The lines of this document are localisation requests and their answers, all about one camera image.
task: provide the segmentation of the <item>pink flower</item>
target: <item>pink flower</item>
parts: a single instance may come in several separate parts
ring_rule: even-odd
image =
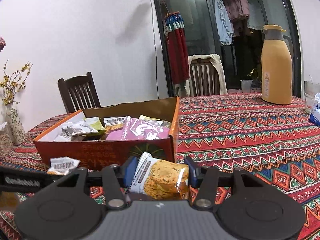
[[[5,46],[5,41],[4,39],[2,38],[2,36],[0,36],[0,52],[3,50],[4,46]]]

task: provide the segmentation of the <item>wooden chair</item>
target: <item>wooden chair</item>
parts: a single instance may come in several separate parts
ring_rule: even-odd
[[[60,78],[58,87],[67,113],[101,106],[91,72],[88,72],[86,76],[73,77],[67,80]]]
[[[191,97],[220,94],[219,75],[209,59],[193,59],[189,71]]]

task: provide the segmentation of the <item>patterned tablecloth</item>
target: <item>patterned tablecloth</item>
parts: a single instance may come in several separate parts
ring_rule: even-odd
[[[242,167],[298,201],[306,212],[299,239],[320,238],[320,127],[308,122],[304,102],[266,103],[260,94],[183,98],[180,100],[180,141],[177,160],[192,157],[199,165],[230,172]],[[53,117],[28,133],[2,165],[46,171],[32,140],[66,115]],[[29,194],[19,194],[21,200]],[[230,196],[220,187],[217,203]],[[100,187],[91,197],[104,202]],[[0,227],[10,240],[20,240],[10,212],[0,212]]]

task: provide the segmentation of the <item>white candy wrapper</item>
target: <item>white candy wrapper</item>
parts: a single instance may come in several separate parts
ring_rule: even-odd
[[[311,108],[309,121],[316,125],[320,125],[320,94],[319,93],[315,95],[315,101],[313,102],[313,106]]]
[[[54,142],[71,142],[71,137],[66,137],[63,134],[58,134],[53,141]]]
[[[48,174],[67,175],[70,170],[78,167],[80,161],[69,157],[52,158],[50,159],[51,167],[48,169]]]
[[[67,136],[82,135],[82,134],[98,134],[95,128],[92,128],[84,120],[78,122],[66,122],[61,126],[63,134]]]

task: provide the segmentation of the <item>floral vase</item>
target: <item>floral vase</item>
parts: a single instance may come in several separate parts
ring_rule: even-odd
[[[10,127],[13,137],[13,144],[19,145],[27,139],[27,135],[20,121],[18,111],[13,107],[13,103],[6,105],[6,121]]]

